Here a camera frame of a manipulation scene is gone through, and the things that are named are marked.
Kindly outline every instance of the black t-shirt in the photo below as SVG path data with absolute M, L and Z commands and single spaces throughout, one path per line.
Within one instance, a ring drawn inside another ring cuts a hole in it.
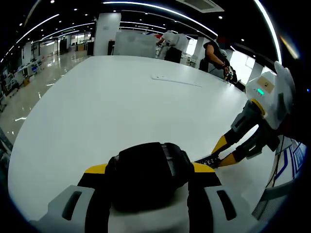
M 226 56 L 224 56 L 221 52 L 220 52 L 220 48 L 218 47 L 218 45 L 215 43 L 215 41 L 210 41 L 206 44 L 203 45 L 203 48 L 205 48 L 205 58 L 203 60 L 201 60 L 200 63 L 200 70 L 203 70 L 205 72 L 208 72 L 208 64 L 212 63 L 217 69 L 221 69 L 222 66 L 220 66 L 218 63 L 212 61 L 209 59 L 209 57 L 207 56 L 206 50 L 207 50 L 207 46 L 208 45 L 212 45 L 214 48 L 214 54 L 216 57 L 219 58 L 219 60 L 221 60 L 223 63 L 225 63 L 227 66 L 229 65 L 229 62 L 226 58 Z

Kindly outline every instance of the tiled floor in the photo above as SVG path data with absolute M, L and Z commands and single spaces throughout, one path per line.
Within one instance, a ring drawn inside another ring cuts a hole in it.
M 14 144 L 24 120 L 39 99 L 53 83 L 86 58 L 88 58 L 86 51 L 72 51 L 45 58 L 40 66 L 42 72 L 32 76 L 31 82 L 26 87 L 21 86 L 11 98 L 7 97 L 1 101 L 7 106 L 0 113 L 0 128 L 12 144 Z

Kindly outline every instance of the black pants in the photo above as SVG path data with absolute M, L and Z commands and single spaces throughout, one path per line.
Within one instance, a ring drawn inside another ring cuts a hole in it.
M 182 51 L 170 47 L 170 49 L 166 52 L 166 56 L 164 58 L 165 61 L 180 63 Z

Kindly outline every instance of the office desk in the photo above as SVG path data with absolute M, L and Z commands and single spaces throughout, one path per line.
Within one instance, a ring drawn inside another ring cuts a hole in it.
M 196 161 L 211 153 L 245 103 L 246 95 L 233 85 L 189 66 L 143 57 L 90 57 L 49 89 L 22 125 L 9 166 L 10 196 L 26 219 L 38 220 L 85 170 L 128 147 L 171 142 Z M 251 212 L 273 161 L 274 153 L 265 147 L 256 158 L 217 174 L 248 201 Z

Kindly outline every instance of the black cable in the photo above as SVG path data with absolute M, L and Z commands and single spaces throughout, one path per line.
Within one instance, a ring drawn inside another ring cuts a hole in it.
M 282 139 L 282 144 L 281 144 L 280 152 L 277 154 L 278 158 L 277 158 L 277 162 L 276 162 L 276 168 L 275 168 L 275 170 L 274 170 L 274 172 L 273 172 L 273 174 L 272 174 L 272 177 L 271 177 L 270 181 L 267 183 L 266 187 L 268 187 L 268 185 L 269 185 L 269 184 L 271 183 L 271 181 L 273 180 L 274 175 L 276 175 L 276 173 L 277 173 L 278 162 L 280 161 L 280 157 L 281 157 L 281 153 L 282 153 L 282 149 L 283 149 L 283 143 L 284 143 L 284 135 L 283 135 L 283 139 Z

